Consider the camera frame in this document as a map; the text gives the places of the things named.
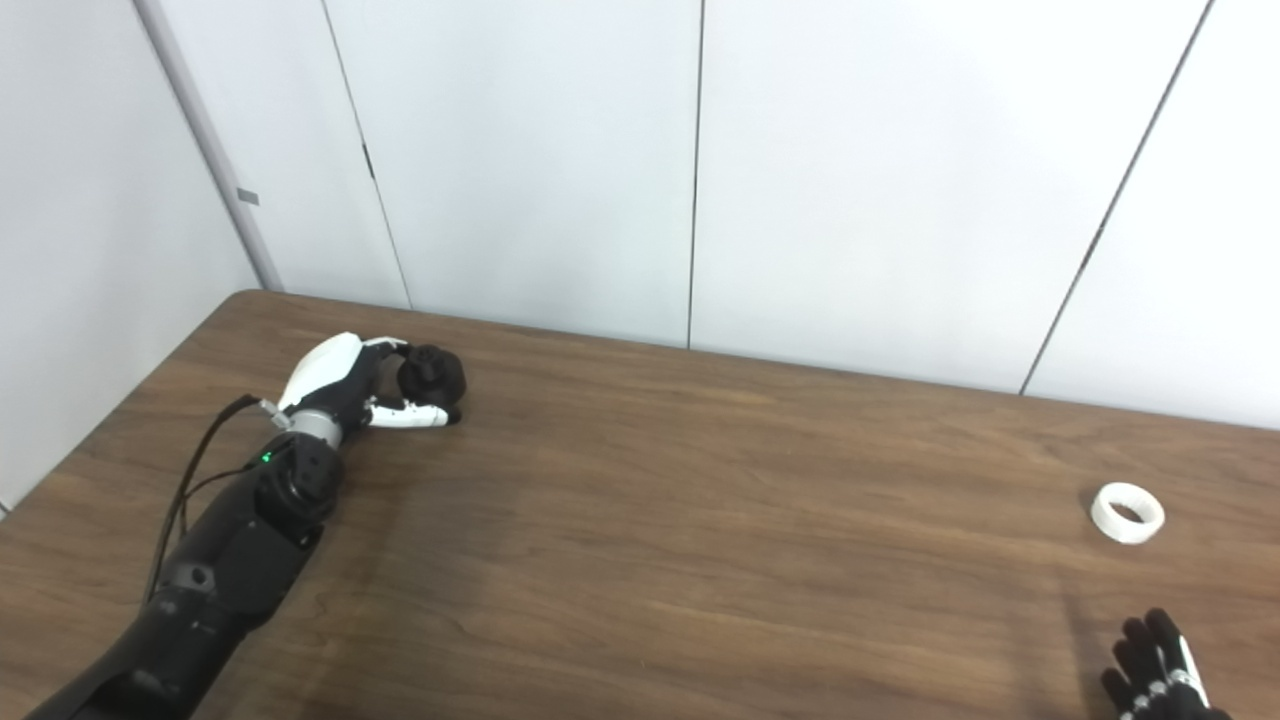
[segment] wood grain surface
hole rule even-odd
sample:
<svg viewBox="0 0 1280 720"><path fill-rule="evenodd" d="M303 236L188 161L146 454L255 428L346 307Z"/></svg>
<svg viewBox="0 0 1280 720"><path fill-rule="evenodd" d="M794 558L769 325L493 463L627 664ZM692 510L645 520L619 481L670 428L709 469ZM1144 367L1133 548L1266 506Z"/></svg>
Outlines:
<svg viewBox="0 0 1280 720"><path fill-rule="evenodd" d="M458 352L466 419L351 443L198 717L1102 719L1155 605L1236 720L1280 707L1275 433L248 292L0 523L0 717L133 616L212 415L344 329ZM1146 546L1087 516L1119 479L1169 511Z"/></svg>

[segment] white ring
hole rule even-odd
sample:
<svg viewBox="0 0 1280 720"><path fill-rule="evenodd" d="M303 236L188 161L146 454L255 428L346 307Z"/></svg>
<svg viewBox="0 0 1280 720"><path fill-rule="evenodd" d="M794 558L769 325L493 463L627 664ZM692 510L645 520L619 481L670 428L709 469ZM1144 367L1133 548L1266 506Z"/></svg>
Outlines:
<svg viewBox="0 0 1280 720"><path fill-rule="evenodd" d="M1128 507L1139 518L1135 523L1116 512L1112 505ZM1165 524L1165 509L1156 496L1132 483L1102 486L1093 498L1093 524L1108 538L1125 544L1139 544L1151 539Z"/></svg>

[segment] glove finger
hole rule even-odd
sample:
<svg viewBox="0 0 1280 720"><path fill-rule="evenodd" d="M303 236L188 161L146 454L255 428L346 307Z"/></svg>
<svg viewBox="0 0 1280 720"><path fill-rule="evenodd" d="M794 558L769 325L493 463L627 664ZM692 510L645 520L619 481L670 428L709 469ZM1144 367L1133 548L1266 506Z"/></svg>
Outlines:
<svg viewBox="0 0 1280 720"><path fill-rule="evenodd" d="M1147 692L1147 684L1151 682L1146 675L1146 666L1140 657L1138 657L1138 650L1133 647L1129 641L1116 641L1116 644L1111 647L1111 655L1116 656L1116 664L1124 670L1126 678L1129 678L1129 684L1133 685L1133 692L1135 694L1143 694Z"/></svg>
<svg viewBox="0 0 1280 720"><path fill-rule="evenodd" d="M1133 688L1115 667L1107 667L1102 673L1102 689L1107 692L1111 703L1116 706L1116 712L1124 715L1133 711Z"/></svg>
<svg viewBox="0 0 1280 720"><path fill-rule="evenodd" d="M1129 680L1139 692L1164 692L1165 669L1160 664L1160 652L1156 650L1156 639L1151 630L1142 620L1130 618L1124 623L1124 637L1133 648L1130 659L1133 670L1125 667Z"/></svg>
<svg viewBox="0 0 1280 720"><path fill-rule="evenodd" d="M1183 656L1183 633L1174 624L1174 619L1160 607L1153 607L1147 612L1147 628L1165 655L1165 671L1187 670L1187 659Z"/></svg>

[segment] prosthetic hand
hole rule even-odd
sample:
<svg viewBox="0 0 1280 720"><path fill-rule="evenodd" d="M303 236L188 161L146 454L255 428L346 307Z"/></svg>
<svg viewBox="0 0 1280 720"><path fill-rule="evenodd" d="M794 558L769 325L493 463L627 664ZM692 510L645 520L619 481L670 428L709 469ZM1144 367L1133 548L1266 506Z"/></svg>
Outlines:
<svg viewBox="0 0 1280 720"><path fill-rule="evenodd" d="M1167 612L1125 620L1124 637L1112 650L1124 673L1102 673L1120 720L1231 720L1210 706L1187 638Z"/></svg>
<svg viewBox="0 0 1280 720"><path fill-rule="evenodd" d="M394 400L376 395L383 360L392 355L404 357L397 373L402 397ZM342 333L298 363L279 406L251 396L229 405L174 493L137 619L27 720L189 717L244 635L275 614L315 551L338 502L343 441L365 427L457 423L465 392L462 363L451 352ZM204 448L224 420L253 405L268 410L282 432L242 468L221 474L236 479L164 557L174 518L186 516Z"/></svg>

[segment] black cable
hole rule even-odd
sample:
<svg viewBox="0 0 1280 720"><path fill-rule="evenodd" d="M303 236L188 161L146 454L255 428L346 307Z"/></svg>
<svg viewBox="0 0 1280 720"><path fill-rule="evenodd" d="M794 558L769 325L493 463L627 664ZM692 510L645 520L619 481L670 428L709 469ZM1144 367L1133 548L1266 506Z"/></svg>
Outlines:
<svg viewBox="0 0 1280 720"><path fill-rule="evenodd" d="M146 607L147 602L151 601L151 596L155 594L156 582L160 580L160 565L164 562L165 548L169 544L169 536L173 533L173 523L178 516L178 511L186 502L187 488L191 486L191 479L196 477L196 468L200 466L200 459L205 456L205 448L209 447L209 441L214 439L214 434L218 433L218 428L223 427L223 423L229 420L232 415L239 413L246 407L252 407L257 405L260 398L252 395L242 395L237 400L232 401L230 405L223 407L223 411L214 418L212 424L205 430L205 437L200 438L200 445L196 446L196 452L191 456L191 461L187 462L187 471L182 474L182 482L173 492L173 501L169 502L169 510L165 512L164 524L160 527L160 538L156 541L156 552L151 559L151 569L147 570L147 584L142 591L142 606Z"/></svg>
<svg viewBox="0 0 1280 720"><path fill-rule="evenodd" d="M191 486L191 489L188 489L187 495L183 496L182 498L182 507L178 510L178 538L182 539L187 537L187 502L191 500L191 496L196 495L196 492L200 488L207 486L209 483L220 480L223 478L229 478L232 475L239 475L241 473L248 470L250 468L252 468L252 465L244 465L243 468L236 468L234 470L225 470L223 473L218 473L216 475L210 475L200 480L198 483Z"/></svg>

